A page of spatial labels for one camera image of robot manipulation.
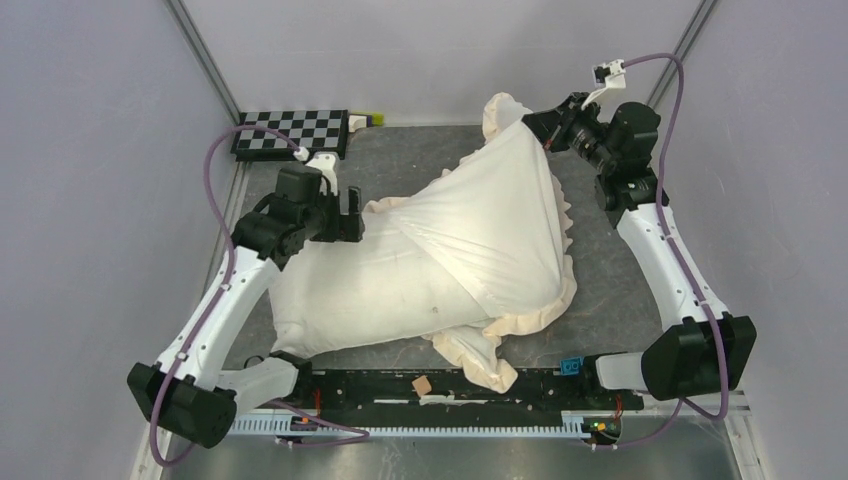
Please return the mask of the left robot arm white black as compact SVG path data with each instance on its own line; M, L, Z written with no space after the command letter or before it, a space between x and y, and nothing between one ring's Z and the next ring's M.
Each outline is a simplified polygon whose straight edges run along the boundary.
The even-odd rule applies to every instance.
M150 425L195 445L212 448L234 421L281 399L306 405L313 379L307 361L275 352L243 370L225 372L226 357L260 297L289 260L309 242L359 242L364 226L360 191L340 200L338 160L321 154L302 164L287 162L273 192L235 224L221 267L177 338L150 365L135 364L128 387Z

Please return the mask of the grey pillowcase with cream ruffle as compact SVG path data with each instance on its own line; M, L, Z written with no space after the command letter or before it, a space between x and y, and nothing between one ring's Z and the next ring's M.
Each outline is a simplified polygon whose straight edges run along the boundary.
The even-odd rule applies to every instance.
M401 275L377 313L383 340L423 337L473 384L508 391L507 336L537 333L577 290L560 182L507 93L483 111L481 148L408 197L366 205L375 238L402 242Z

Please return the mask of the white pillow insert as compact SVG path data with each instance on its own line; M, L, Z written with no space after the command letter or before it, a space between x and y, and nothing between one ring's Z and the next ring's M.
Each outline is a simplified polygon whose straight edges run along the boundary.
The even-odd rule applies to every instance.
M361 241L308 242L269 289L274 350L302 358L489 319L478 301L387 213Z

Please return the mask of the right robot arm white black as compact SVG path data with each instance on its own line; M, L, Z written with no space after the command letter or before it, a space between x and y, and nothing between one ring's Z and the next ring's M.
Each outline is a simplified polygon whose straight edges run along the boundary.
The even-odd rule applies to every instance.
M662 332L642 352L587 358L578 396L591 408L606 406L618 390L660 401L711 394L727 399L741 380L756 328L714 294L677 229L650 165L660 116L638 102L621 104L608 122L599 113L587 93L577 92L522 121L545 150L572 151L596 169L597 203L641 268Z

